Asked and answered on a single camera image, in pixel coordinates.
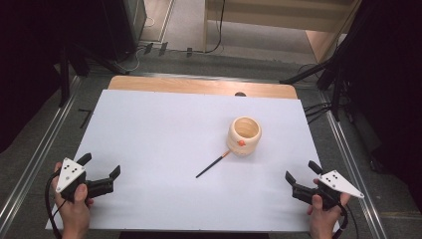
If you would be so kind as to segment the person's right hand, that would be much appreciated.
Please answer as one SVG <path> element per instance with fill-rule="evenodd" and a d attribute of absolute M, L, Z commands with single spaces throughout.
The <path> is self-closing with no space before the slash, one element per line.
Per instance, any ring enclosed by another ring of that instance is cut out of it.
<path fill-rule="evenodd" d="M 339 206 L 324 210 L 322 206 L 322 198 L 315 194 L 312 205 L 307 210 L 310 217 L 310 235 L 313 239 L 332 239 L 334 224 L 340 218 L 342 210 Z"/>

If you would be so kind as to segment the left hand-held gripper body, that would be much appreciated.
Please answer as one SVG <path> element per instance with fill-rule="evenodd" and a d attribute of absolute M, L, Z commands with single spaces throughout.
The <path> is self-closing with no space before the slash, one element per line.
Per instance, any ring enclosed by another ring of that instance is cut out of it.
<path fill-rule="evenodd" d="M 59 172 L 56 191 L 67 201 L 74 201 L 74 193 L 80 184 L 88 188 L 88 198 L 95 198 L 113 192 L 113 181 L 108 178 L 87 180 L 86 166 L 65 158 Z"/>

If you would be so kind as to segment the metal floor rail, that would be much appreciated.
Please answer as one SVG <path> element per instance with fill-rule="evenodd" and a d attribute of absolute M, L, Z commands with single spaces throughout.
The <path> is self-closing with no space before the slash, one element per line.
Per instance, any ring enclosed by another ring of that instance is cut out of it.
<path fill-rule="evenodd" d="M 0 153 L 0 238 L 7 235 L 37 175 L 51 170 L 50 150 L 74 104 L 84 78 L 74 76 L 71 95 L 60 107 L 55 93 L 23 128 L 7 150 Z"/>
<path fill-rule="evenodd" d="M 381 218 L 375 207 L 375 204 L 369 195 L 367 187 L 364 183 L 363 177 L 358 169 L 358 165 L 351 152 L 348 141 L 344 135 L 341 124 L 337 121 L 332 112 L 328 112 L 327 120 L 329 122 L 331 131 L 336 140 L 339 148 L 342 161 L 345 164 L 348 176 L 351 183 L 364 194 L 363 198 L 358 200 L 359 206 L 362 210 L 362 214 L 365 218 L 366 224 L 368 225 L 369 231 L 373 239 L 387 239 L 386 231 L 381 222 Z"/>

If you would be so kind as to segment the black curtain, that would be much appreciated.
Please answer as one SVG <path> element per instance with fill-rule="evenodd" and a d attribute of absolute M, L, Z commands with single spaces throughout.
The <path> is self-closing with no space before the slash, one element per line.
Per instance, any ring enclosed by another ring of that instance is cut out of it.
<path fill-rule="evenodd" d="M 0 153 L 61 87 L 55 66 L 95 0 L 0 0 Z"/>
<path fill-rule="evenodd" d="M 347 94 L 379 140 L 370 153 L 422 213 L 422 0 L 362 0 L 344 43 Z"/>

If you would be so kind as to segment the white board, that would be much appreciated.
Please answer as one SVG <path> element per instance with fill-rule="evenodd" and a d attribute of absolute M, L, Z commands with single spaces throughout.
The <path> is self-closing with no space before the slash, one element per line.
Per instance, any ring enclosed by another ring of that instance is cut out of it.
<path fill-rule="evenodd" d="M 239 117 L 262 129 L 249 155 L 226 138 Z M 307 205 L 292 195 L 288 171 L 313 184 L 317 160 L 298 100 L 106 90 L 77 151 L 90 153 L 87 177 L 118 165 L 111 194 L 96 199 L 91 226 L 100 230 L 306 232 Z"/>

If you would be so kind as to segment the cream ribbed cup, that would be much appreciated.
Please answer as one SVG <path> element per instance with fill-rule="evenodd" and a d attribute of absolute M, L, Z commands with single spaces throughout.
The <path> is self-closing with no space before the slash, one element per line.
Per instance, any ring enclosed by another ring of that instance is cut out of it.
<path fill-rule="evenodd" d="M 251 154 L 262 136 L 260 124 L 249 117 L 234 119 L 228 129 L 226 144 L 231 152 L 239 156 Z"/>

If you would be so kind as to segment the black metal stand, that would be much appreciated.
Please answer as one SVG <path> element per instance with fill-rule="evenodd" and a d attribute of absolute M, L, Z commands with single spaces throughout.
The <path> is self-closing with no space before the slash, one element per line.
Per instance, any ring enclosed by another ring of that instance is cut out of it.
<path fill-rule="evenodd" d="M 81 76 L 86 76 L 90 68 L 86 62 L 86 58 L 91 58 L 106 69 L 117 75 L 128 75 L 129 70 L 123 70 L 113 65 L 100 55 L 95 54 L 86 48 L 75 43 L 64 43 L 60 51 L 60 79 L 61 79 L 61 101 L 59 107 L 63 107 L 70 98 L 70 80 L 69 65 L 72 65 L 75 72 Z"/>
<path fill-rule="evenodd" d="M 340 92 L 343 75 L 342 63 L 343 52 L 342 50 L 336 50 L 328 60 L 317 64 L 316 66 L 313 66 L 294 77 L 286 80 L 280 80 L 280 84 L 292 85 L 311 75 L 321 72 L 320 77 L 316 81 L 316 87 L 321 91 L 325 91 L 329 86 L 333 86 L 332 98 L 327 109 L 331 111 L 334 119 L 339 121 L 338 110 L 340 108 Z"/>

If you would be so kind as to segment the black pen with orange end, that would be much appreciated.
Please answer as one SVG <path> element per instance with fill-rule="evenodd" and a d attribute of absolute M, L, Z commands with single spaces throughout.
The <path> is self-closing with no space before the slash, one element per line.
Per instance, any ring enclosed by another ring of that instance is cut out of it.
<path fill-rule="evenodd" d="M 215 166 L 218 162 L 220 162 L 223 158 L 225 158 L 231 151 L 227 150 L 222 155 L 220 155 L 217 159 L 215 159 L 212 163 L 210 163 L 206 168 L 204 168 L 202 171 L 200 171 L 195 178 L 199 178 L 201 175 L 206 173 L 208 170 L 210 170 L 213 166 Z"/>

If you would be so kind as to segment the light wooden cabinet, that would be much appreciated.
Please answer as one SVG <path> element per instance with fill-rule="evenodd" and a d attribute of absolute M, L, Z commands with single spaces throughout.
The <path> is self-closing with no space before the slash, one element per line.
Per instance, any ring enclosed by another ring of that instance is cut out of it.
<path fill-rule="evenodd" d="M 329 58 L 362 0 L 205 0 L 208 20 L 305 30 L 316 61 Z"/>

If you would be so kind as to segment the dark metal cabinet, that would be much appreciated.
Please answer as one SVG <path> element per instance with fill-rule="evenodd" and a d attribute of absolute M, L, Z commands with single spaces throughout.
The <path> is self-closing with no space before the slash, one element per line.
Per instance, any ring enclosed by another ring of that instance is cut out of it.
<path fill-rule="evenodd" d="M 102 5 L 106 56 L 121 62 L 137 48 L 147 18 L 144 0 L 102 0 Z"/>

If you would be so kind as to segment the person's left hand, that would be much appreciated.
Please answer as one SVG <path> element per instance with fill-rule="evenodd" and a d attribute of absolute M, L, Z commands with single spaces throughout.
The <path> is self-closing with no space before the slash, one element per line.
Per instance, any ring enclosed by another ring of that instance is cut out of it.
<path fill-rule="evenodd" d="M 90 208 L 94 204 L 92 199 L 88 199 L 87 186 L 80 184 L 77 187 L 73 202 L 55 193 L 55 203 L 59 207 L 64 227 L 62 239 L 85 239 L 90 228 Z"/>

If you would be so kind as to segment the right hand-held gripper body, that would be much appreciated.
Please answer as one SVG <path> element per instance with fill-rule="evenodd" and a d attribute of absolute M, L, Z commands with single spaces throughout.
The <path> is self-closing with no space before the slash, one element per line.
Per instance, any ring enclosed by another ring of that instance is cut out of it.
<path fill-rule="evenodd" d="M 319 195 L 322 198 L 322 208 L 324 210 L 329 210 L 338 205 L 342 193 L 357 198 L 364 197 L 364 194 L 361 191 L 336 170 L 321 175 L 318 178 L 317 187 L 315 188 L 297 184 L 293 177 L 291 177 L 291 187 L 293 190 L 293 197 L 309 205 L 313 204 L 313 196 L 316 194 Z"/>

